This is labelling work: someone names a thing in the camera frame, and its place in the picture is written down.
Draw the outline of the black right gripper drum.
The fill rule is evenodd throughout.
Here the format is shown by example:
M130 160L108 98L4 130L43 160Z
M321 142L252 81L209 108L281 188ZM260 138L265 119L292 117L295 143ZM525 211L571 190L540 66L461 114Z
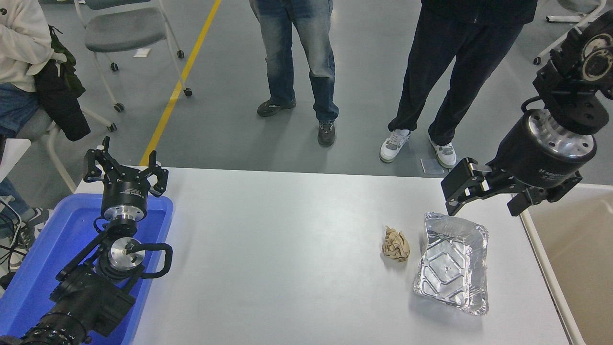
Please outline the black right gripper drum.
M488 162L524 184L558 186L596 153L592 135L578 135L556 122L549 111L528 111L500 142Z

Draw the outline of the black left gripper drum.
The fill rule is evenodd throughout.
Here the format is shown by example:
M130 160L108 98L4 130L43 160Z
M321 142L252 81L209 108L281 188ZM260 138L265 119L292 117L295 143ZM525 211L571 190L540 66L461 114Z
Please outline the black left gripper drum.
M149 182L136 179L138 170L111 170L103 179L101 216L146 216Z

